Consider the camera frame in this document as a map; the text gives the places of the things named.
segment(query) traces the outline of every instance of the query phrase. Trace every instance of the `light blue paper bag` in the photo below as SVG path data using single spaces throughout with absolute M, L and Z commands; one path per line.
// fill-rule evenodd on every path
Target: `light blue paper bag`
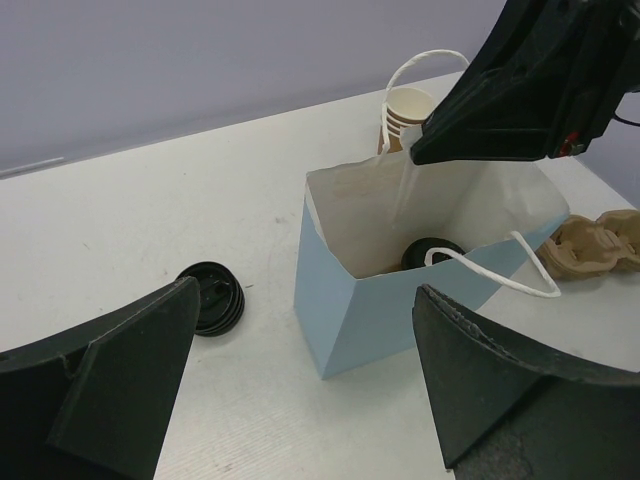
M 400 271 L 415 240 L 453 241 L 510 277 L 528 257 L 509 232 L 535 250 L 569 213 L 533 163 L 408 165 L 402 151 L 307 175 L 295 309 L 322 378 L 413 347 L 419 285 L 474 310 L 500 287 L 453 259 Z

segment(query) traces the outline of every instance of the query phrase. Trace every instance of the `gray wall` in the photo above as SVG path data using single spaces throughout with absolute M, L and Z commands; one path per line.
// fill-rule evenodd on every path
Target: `gray wall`
M 419 51 L 473 56 L 503 4 L 0 0 L 0 174 L 383 88 Z M 640 205 L 637 133 L 612 126 L 584 160 Z

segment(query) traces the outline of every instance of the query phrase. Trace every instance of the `black plastic lid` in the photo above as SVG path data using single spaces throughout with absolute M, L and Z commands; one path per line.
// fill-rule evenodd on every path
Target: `black plastic lid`
M 200 316 L 196 335 L 217 337 L 236 326 L 244 312 L 244 293 L 236 277 L 223 265 L 202 262 L 178 278 L 194 277 L 200 283 Z
M 427 255 L 427 252 L 435 247 L 439 248 L 449 248 L 454 252 L 459 253 L 460 255 L 464 255 L 466 252 L 462 250 L 458 245 L 449 240 L 445 240 L 444 238 L 436 238 L 436 237 L 427 237 L 421 238 L 420 240 L 416 240 L 402 255 L 402 269 L 403 270 L 412 270 L 414 268 L 422 268 L 424 267 L 424 257 Z M 444 262 L 445 260 L 449 260 L 451 257 L 444 253 L 436 253 L 433 256 L 433 264 Z

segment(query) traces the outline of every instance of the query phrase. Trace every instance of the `white table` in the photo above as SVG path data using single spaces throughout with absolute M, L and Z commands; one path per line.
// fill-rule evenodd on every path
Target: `white table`
M 442 98 L 456 78 L 419 84 Z M 373 155 L 381 98 L 0 182 L 0 351 L 117 309 L 195 262 L 219 261 L 245 286 L 246 313 L 222 338 L 195 338 L 158 479 L 452 479 L 417 351 L 322 382 L 292 308 L 305 173 Z M 628 206 L 574 159 L 541 167 L 580 213 Z M 523 297 L 508 295 L 483 309 L 526 330 Z M 537 325 L 534 335 L 553 331 Z

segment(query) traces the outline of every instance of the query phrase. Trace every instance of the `bag handle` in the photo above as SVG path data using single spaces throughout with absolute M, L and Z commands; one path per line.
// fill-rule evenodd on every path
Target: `bag handle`
M 537 268 L 538 272 L 540 273 L 544 281 L 547 283 L 547 285 L 549 285 L 549 287 L 551 287 L 551 292 L 543 292 L 541 290 L 536 290 L 535 288 L 528 287 L 527 285 L 523 285 L 522 283 L 514 282 L 510 278 L 503 277 L 502 275 L 498 275 L 497 273 L 492 272 L 491 270 L 487 270 L 486 268 L 481 267 L 477 263 L 472 262 L 468 258 L 460 255 L 458 252 L 455 252 L 449 248 L 435 247 L 430 249 L 425 255 L 424 264 L 426 266 L 433 265 L 433 255 L 435 253 L 444 253 L 450 256 L 451 258 L 455 258 L 457 261 L 462 263 L 465 267 L 474 271 L 478 275 L 486 277 L 489 280 L 493 280 L 494 282 L 499 283 L 504 287 L 508 287 L 513 290 L 517 290 L 518 292 L 526 293 L 527 295 L 531 295 L 534 297 L 540 297 L 540 298 L 559 297 L 561 294 L 560 288 L 558 288 L 558 285 L 553 280 L 553 278 L 551 278 L 551 275 L 549 275 L 549 273 L 545 270 L 544 266 L 542 265 L 542 262 L 540 262 L 535 252 L 529 246 L 529 244 L 524 239 L 524 237 L 520 234 L 520 232 L 516 232 L 516 231 L 510 232 L 510 235 L 516 239 L 516 241 L 522 246 L 522 248 L 525 249 L 525 251 L 527 252 L 527 255 L 529 256 L 529 258 Z
M 391 76 L 389 83 L 387 84 L 387 88 L 384 92 L 384 101 L 382 102 L 381 119 L 382 119 L 383 143 L 382 143 L 382 152 L 380 153 L 379 157 L 383 157 L 384 155 L 386 155 L 389 152 L 389 149 L 391 148 L 391 141 L 389 139 L 389 124 L 387 122 L 387 99 L 389 98 L 389 92 L 391 92 L 391 89 L 394 87 L 394 85 L 398 81 L 398 78 L 400 78 L 400 75 L 406 72 L 409 68 L 413 67 L 416 63 L 420 62 L 421 60 L 424 60 L 429 57 L 437 56 L 437 55 L 446 55 L 446 56 L 453 55 L 454 57 L 457 57 L 462 60 L 462 63 L 464 63 L 465 68 L 469 66 L 469 60 L 467 60 L 467 57 L 462 55 L 460 52 L 456 52 L 455 50 L 429 50 L 427 52 L 422 52 L 411 57 L 398 70 L 396 70 L 396 72 Z

